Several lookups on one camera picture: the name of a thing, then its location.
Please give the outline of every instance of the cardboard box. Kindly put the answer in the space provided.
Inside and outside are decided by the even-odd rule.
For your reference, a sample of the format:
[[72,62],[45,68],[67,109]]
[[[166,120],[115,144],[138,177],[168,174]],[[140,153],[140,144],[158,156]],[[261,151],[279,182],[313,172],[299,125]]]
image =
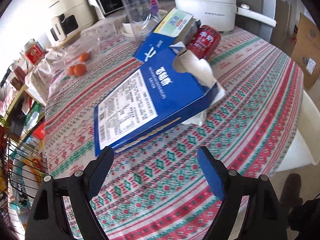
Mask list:
[[288,31],[288,19],[284,15],[288,15],[289,12],[288,18],[290,19],[292,8],[290,4],[282,0],[276,0],[276,8],[275,20],[277,25],[272,30],[270,43],[284,50],[284,41],[287,38]]
[[133,56],[142,62],[147,62],[157,52],[173,44],[180,41],[188,44],[196,35],[200,25],[200,21],[194,19],[192,14],[174,8],[154,28]]
[[119,154],[212,104],[222,88],[210,64],[185,50],[180,42],[157,52],[95,107],[96,156],[105,146]]
[[320,74],[320,31],[303,14],[300,14],[297,41],[291,59],[302,69],[304,86],[310,89]]

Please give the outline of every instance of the nutrition label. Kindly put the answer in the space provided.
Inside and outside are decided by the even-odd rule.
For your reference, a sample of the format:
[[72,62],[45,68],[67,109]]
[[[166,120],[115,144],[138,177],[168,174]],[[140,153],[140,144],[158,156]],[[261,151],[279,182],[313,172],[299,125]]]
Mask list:
[[137,70],[98,106],[100,150],[158,116]]

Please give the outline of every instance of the glass jar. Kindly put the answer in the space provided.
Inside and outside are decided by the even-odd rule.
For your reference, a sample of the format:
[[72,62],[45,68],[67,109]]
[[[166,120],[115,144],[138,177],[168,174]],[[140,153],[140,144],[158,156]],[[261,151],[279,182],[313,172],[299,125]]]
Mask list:
[[45,55],[42,47],[34,39],[31,39],[24,45],[22,53],[32,65],[37,65]]
[[23,86],[23,83],[17,79],[16,77],[12,76],[12,78],[10,78],[9,80],[7,80],[7,82],[13,87],[15,88],[16,91],[19,91],[22,86]]
[[25,71],[20,66],[16,65],[15,63],[11,64],[10,70],[16,76],[16,78],[20,82],[22,82],[22,84],[24,84],[24,79],[25,79],[25,77],[27,75],[25,73]]

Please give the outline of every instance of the blue gripper pad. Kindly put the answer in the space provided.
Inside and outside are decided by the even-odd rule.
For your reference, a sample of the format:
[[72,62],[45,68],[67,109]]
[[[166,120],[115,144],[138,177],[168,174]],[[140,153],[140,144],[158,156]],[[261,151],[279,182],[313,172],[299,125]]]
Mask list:
[[227,168],[219,160],[216,160],[207,147],[200,147],[197,153],[198,163],[208,181],[212,193],[221,201],[226,198],[223,186],[224,176],[228,172]]

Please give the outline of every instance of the blue box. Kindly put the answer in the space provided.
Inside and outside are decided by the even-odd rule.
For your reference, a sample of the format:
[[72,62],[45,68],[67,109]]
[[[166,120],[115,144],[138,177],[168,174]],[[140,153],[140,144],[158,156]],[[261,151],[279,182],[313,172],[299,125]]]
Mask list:
[[133,56],[142,62],[147,62],[157,52],[173,44],[181,41],[188,44],[196,35],[200,25],[201,22],[194,19],[192,14],[174,8],[140,44]]
[[[184,51],[180,42],[156,52],[95,107],[96,156],[105,146],[119,154],[211,105],[219,92],[211,67]],[[204,75],[208,82],[195,77],[203,68],[211,73]]]

